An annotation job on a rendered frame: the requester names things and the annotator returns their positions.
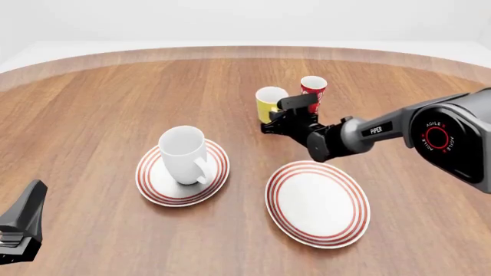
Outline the red-ringed white plate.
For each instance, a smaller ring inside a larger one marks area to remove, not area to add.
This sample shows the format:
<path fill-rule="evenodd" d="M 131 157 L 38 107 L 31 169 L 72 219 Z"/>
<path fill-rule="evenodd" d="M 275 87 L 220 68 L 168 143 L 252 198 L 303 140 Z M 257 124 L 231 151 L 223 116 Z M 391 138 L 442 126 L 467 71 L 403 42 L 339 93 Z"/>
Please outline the red-ringed white plate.
<path fill-rule="evenodd" d="M 277 169 L 265 186 L 265 206 L 287 236 L 313 248 L 344 248 L 367 231 L 364 190 L 338 167 L 309 160 Z"/>
<path fill-rule="evenodd" d="M 204 202 L 226 183 L 230 161 L 226 151 L 216 142 L 206 140 L 207 164 L 213 170 L 213 181 L 207 185 L 183 185 L 175 181 L 163 164 L 160 149 L 154 146 L 139 161 L 135 183 L 140 194 L 154 204 L 184 207 Z"/>

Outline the red and white mug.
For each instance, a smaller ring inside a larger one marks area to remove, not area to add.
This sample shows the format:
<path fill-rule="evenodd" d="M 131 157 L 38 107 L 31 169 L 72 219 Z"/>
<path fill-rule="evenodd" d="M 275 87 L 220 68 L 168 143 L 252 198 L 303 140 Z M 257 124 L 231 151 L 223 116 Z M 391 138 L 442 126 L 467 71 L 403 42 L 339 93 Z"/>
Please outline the red and white mug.
<path fill-rule="evenodd" d="M 308 108 L 309 112 L 317 113 L 328 82 L 323 77 L 309 75 L 301 79 L 300 85 L 301 94 L 315 94 L 317 96 L 318 102 L 310 105 Z"/>

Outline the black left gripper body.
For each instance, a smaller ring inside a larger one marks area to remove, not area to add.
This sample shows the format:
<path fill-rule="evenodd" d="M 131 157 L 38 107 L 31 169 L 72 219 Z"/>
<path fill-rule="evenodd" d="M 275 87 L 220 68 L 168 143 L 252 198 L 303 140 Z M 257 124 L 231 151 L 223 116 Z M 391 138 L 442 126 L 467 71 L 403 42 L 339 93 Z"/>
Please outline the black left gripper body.
<path fill-rule="evenodd" d="M 34 261 L 42 243 L 42 232 L 0 225 L 0 264 Z"/>

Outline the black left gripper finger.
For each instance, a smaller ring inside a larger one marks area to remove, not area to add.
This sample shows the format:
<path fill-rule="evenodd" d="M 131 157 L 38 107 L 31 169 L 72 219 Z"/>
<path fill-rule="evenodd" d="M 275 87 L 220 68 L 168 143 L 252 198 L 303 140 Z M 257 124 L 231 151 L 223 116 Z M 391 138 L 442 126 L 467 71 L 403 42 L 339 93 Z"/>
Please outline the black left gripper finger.
<path fill-rule="evenodd" d="M 0 232 L 42 242 L 41 218 L 47 191 L 40 179 L 31 181 L 10 209 L 0 215 Z"/>

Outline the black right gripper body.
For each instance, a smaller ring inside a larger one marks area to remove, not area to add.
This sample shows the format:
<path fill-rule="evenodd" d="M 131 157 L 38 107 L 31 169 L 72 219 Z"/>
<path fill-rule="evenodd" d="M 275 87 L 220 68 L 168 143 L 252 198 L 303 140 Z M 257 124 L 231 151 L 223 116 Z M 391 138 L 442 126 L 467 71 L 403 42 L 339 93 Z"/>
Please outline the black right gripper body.
<path fill-rule="evenodd" d="M 306 141 L 308 136 L 320 128 L 318 115 L 315 113 L 285 113 L 276 119 L 278 133 L 291 137 L 294 141 Z"/>

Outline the yellow and white mug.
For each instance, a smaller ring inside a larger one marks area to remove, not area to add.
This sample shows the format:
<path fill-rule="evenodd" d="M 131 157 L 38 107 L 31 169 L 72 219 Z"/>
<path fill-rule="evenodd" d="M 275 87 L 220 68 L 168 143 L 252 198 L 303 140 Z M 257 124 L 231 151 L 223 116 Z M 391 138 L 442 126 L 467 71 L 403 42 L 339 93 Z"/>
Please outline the yellow and white mug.
<path fill-rule="evenodd" d="M 270 123 L 269 112 L 277 112 L 278 101 L 287 97 L 287 91 L 280 87 L 263 87 L 258 89 L 255 93 L 255 100 L 259 120 L 262 123 Z"/>

